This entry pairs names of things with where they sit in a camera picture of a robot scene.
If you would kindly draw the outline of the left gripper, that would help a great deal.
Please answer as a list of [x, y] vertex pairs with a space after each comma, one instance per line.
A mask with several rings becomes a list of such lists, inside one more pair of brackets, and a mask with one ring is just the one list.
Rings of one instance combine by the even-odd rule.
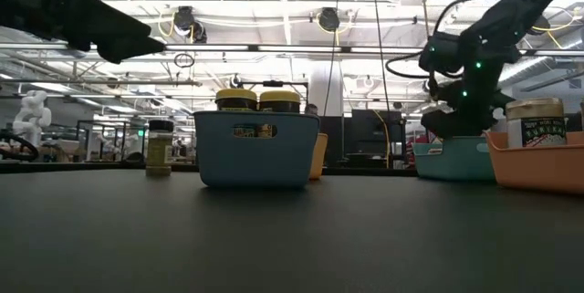
[[114, 64], [165, 50], [145, 24], [100, 0], [26, 0], [26, 31], [81, 49], [94, 44]]

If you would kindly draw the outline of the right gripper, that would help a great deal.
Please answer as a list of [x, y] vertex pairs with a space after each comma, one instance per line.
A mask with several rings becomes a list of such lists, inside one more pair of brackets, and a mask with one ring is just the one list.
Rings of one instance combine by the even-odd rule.
[[503, 66], [502, 62], [469, 62], [459, 79], [435, 85], [433, 99], [445, 101], [455, 111], [425, 113], [422, 126], [440, 138], [480, 136], [492, 126], [492, 116], [465, 117], [459, 113], [487, 113], [515, 101], [498, 87]]

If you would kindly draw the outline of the furikake jar gold lid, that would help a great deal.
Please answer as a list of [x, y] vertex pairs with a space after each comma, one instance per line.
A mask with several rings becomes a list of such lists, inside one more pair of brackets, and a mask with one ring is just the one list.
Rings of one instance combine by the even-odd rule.
[[564, 106], [558, 98], [518, 99], [506, 104], [507, 146], [567, 144]]

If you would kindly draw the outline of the dark spice can yellow lid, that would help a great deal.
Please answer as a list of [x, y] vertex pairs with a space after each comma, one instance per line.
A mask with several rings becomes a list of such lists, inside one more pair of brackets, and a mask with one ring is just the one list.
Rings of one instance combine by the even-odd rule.
[[[249, 89], [221, 89], [216, 92], [215, 104], [220, 111], [257, 111], [257, 95]], [[256, 125], [240, 123], [232, 131], [236, 137], [254, 138]]]
[[[257, 109], [262, 112], [300, 112], [300, 95], [286, 90], [269, 90], [259, 97]], [[277, 135], [275, 124], [261, 124], [256, 128], [259, 138], [272, 138]]]

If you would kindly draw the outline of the teal plastic bin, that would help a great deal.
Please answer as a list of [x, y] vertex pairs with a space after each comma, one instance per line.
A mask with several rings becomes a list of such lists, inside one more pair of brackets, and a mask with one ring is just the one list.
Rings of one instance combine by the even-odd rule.
[[458, 182], [494, 182], [485, 137], [454, 137], [442, 143], [412, 145], [420, 177]]

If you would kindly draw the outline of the orange plastic bin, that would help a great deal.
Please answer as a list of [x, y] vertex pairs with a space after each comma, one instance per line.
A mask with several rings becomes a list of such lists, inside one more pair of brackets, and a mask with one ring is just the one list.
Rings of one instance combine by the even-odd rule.
[[485, 138], [499, 186], [584, 195], [584, 131], [568, 132], [559, 146], [511, 149], [505, 132]]

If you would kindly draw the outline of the black cabinet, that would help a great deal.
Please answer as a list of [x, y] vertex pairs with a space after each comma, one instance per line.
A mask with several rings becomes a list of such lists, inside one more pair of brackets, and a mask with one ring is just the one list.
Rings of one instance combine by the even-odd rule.
[[402, 167], [406, 160], [406, 120], [394, 110], [352, 110], [345, 118], [345, 165], [349, 168]]

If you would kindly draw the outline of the green herb jar black lid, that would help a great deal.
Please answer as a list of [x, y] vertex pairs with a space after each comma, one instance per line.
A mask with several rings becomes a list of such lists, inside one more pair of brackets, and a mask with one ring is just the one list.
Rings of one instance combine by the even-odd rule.
[[169, 120], [150, 120], [148, 129], [146, 175], [170, 176], [174, 124]]

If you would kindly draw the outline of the yellow plastic bin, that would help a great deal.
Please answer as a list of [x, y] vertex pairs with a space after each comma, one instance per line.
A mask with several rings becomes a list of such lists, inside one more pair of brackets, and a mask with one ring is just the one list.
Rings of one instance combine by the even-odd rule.
[[326, 133], [319, 133], [312, 156], [311, 169], [309, 179], [311, 181], [318, 180], [322, 174], [323, 164], [325, 162], [325, 155], [328, 145], [328, 135]]

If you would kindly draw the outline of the black round hoop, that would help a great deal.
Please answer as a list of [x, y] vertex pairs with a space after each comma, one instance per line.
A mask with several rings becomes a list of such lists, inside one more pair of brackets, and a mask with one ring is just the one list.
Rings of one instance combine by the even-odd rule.
[[15, 141], [19, 143], [19, 147], [14, 150], [11, 146], [8, 149], [0, 147], [0, 156], [9, 160], [32, 162], [38, 156], [38, 149], [26, 139], [8, 131], [0, 131], [0, 142], [9, 143], [10, 141]]

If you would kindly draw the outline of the blue plastic bin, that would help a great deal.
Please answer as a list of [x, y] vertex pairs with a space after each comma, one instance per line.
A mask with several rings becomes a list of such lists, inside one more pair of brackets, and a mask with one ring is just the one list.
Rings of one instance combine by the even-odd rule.
[[[209, 187], [301, 187], [308, 183], [319, 118], [278, 112], [194, 113], [199, 174]], [[276, 127], [274, 137], [240, 137], [241, 125]]]

